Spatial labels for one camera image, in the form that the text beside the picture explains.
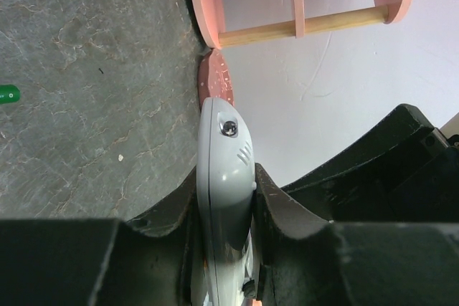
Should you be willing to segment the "white remote control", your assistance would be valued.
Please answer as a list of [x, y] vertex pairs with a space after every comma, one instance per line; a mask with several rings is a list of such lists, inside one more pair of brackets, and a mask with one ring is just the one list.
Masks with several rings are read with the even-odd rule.
[[197, 203], [213, 305], [242, 305], [250, 269], [255, 158], [249, 128], [226, 100], [208, 97], [198, 133]]

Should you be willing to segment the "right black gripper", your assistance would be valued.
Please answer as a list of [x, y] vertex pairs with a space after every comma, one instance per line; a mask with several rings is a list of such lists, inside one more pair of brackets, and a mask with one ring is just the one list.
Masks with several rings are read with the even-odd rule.
[[458, 222], [458, 117], [436, 128], [396, 106], [360, 139], [283, 187], [332, 221]]

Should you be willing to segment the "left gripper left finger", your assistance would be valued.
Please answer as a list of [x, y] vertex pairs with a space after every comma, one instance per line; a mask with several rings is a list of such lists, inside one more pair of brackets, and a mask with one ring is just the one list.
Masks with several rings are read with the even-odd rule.
[[160, 202], [121, 219], [1, 222], [3, 305], [201, 305], [202, 234], [191, 172]]

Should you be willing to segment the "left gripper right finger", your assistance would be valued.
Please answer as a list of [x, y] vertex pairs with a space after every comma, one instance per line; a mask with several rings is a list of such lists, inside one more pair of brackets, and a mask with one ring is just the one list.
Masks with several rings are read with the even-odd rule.
[[458, 225], [328, 222], [255, 166], [252, 240], [264, 305], [456, 305]]

